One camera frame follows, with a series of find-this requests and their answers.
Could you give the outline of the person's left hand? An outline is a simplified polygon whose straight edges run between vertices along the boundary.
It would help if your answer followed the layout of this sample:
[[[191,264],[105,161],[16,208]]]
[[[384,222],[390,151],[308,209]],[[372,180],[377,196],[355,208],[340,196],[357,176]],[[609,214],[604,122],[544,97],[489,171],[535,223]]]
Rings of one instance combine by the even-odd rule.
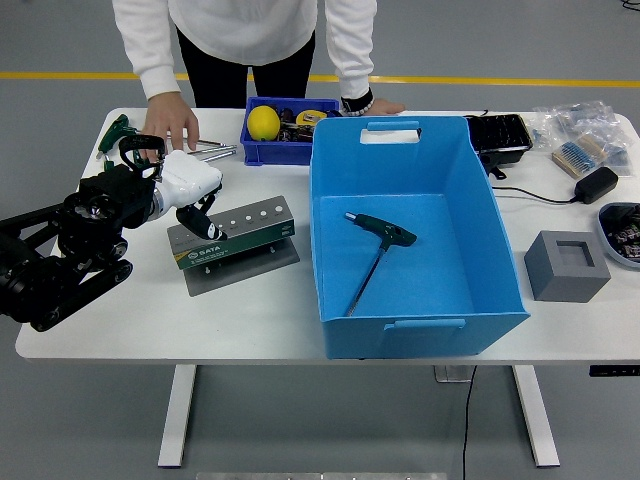
[[[391,102],[383,98],[377,98],[373,101],[371,107],[367,111],[370,116],[397,115],[406,109],[405,105],[398,102]]]

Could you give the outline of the person's right hand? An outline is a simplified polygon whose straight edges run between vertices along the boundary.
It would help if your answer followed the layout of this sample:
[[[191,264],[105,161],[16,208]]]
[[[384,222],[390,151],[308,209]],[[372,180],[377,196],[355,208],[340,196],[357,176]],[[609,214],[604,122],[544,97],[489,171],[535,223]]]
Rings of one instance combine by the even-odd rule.
[[[196,149],[200,138],[199,122],[179,92],[166,92],[148,100],[142,133],[171,140],[172,148],[182,150],[187,144]]]

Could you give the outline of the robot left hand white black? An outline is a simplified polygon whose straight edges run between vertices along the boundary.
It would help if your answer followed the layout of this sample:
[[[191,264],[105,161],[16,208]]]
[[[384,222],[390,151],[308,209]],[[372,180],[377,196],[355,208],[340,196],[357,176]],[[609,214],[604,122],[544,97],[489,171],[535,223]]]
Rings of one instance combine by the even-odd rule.
[[[155,185],[153,217],[176,209],[177,220],[197,237],[224,241],[227,235],[208,216],[222,188],[222,173],[182,150],[164,159],[161,180]]]

